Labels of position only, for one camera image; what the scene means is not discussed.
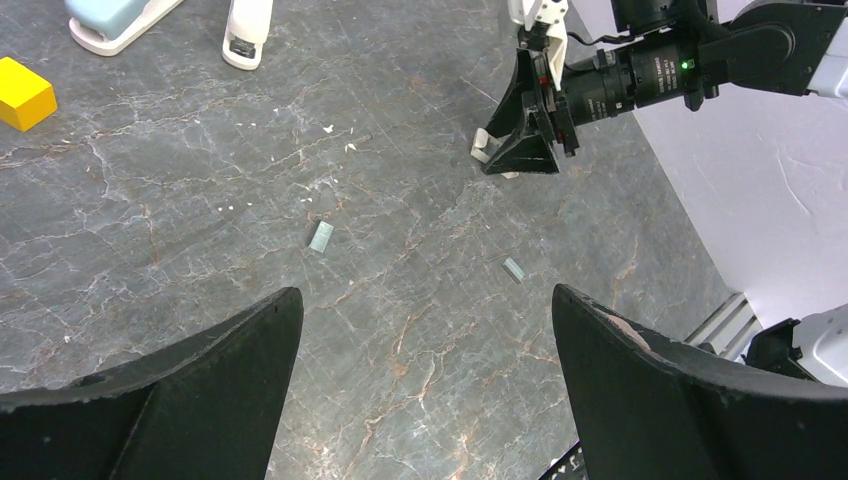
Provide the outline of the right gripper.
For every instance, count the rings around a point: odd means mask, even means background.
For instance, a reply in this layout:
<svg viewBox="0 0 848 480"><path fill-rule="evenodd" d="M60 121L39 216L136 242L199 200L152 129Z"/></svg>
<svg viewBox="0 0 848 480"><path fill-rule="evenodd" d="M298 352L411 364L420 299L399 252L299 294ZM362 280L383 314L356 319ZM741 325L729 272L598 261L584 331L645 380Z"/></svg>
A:
<svg viewBox="0 0 848 480"><path fill-rule="evenodd" d="M542 52L516 51L511 81L485 130L506 139L486 175L557 174L556 156L579 147L578 126L677 98L698 97L693 42L636 42L566 66L559 87ZM524 96L529 94L529 110Z"/></svg>

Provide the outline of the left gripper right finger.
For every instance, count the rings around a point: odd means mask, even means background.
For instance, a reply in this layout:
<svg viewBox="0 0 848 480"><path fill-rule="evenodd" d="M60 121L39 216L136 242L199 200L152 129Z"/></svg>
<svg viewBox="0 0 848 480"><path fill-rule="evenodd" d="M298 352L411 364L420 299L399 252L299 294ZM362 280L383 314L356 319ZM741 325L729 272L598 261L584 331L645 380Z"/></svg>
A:
<svg viewBox="0 0 848 480"><path fill-rule="evenodd" d="M843 479L847 392L720 358L566 285L552 326L586 479Z"/></svg>

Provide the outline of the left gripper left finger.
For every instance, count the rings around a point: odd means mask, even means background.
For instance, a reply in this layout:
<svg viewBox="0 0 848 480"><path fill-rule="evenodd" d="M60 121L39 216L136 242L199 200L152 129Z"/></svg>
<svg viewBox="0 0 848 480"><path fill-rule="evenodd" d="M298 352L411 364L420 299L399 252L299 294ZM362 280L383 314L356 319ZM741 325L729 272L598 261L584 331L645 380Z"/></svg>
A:
<svg viewBox="0 0 848 480"><path fill-rule="evenodd" d="M5 479L262 479L297 358L283 288L168 347L1 398Z"/></svg>

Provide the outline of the white staple box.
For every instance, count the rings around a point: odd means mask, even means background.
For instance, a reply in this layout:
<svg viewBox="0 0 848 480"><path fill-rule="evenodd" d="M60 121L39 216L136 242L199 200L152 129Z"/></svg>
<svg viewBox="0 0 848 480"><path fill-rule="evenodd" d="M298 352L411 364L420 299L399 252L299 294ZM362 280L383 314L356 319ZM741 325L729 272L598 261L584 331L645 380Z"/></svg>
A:
<svg viewBox="0 0 848 480"><path fill-rule="evenodd" d="M492 137L485 129L478 128L474 134L470 155L479 162L488 163L503 142Z"/></svg>

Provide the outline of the white stapler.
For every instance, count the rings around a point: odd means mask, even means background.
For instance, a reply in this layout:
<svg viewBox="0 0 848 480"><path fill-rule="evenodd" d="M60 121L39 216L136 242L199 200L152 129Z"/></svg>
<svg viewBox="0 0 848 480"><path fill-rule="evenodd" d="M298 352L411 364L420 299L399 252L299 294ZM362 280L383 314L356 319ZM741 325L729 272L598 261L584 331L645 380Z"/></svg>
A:
<svg viewBox="0 0 848 480"><path fill-rule="evenodd" d="M269 32L272 0L232 0L222 44L222 57L245 71L258 68Z"/></svg>

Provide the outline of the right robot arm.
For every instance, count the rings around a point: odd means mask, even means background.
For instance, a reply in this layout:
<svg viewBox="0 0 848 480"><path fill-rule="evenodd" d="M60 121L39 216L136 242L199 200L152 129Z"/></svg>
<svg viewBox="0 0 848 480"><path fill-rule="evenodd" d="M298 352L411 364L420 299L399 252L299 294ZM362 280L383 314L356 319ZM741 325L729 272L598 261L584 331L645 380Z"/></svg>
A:
<svg viewBox="0 0 848 480"><path fill-rule="evenodd" d="M713 1L615 1L616 31L566 59L566 1L510 1L511 81L470 153L484 173L555 174L577 128L682 99L691 111L724 84L790 96L847 95L847 5L754 1L721 22Z"/></svg>

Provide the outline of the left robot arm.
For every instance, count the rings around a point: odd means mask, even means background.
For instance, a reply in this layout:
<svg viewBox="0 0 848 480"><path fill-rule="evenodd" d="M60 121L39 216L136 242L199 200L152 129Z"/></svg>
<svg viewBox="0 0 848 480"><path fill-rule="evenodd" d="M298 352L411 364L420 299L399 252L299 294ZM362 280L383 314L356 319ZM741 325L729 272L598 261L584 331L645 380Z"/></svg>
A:
<svg viewBox="0 0 848 480"><path fill-rule="evenodd" d="M261 479L295 364L286 287L164 349L1 398L5 479ZM790 319L743 363L672 340L565 284L552 295L578 442L548 479L843 479L847 391Z"/></svg>

